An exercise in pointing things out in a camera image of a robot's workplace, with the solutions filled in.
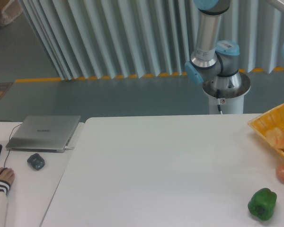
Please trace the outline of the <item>person's hand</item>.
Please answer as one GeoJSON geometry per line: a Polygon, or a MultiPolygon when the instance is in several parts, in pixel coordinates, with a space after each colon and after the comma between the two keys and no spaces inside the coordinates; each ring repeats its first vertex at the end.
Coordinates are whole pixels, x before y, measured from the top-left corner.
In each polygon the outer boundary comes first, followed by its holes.
{"type": "Polygon", "coordinates": [[[14,179],[15,179],[15,174],[13,169],[8,168],[1,172],[3,167],[0,167],[0,181],[7,182],[9,185],[12,185],[14,179]]]}

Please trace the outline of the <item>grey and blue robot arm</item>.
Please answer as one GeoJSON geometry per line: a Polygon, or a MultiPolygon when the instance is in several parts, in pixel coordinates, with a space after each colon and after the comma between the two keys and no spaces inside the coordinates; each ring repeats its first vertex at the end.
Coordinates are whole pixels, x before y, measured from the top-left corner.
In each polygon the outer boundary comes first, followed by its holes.
{"type": "Polygon", "coordinates": [[[199,25],[185,69],[204,82],[217,68],[223,74],[231,59],[235,70],[284,68],[284,0],[195,0],[199,25]]]}

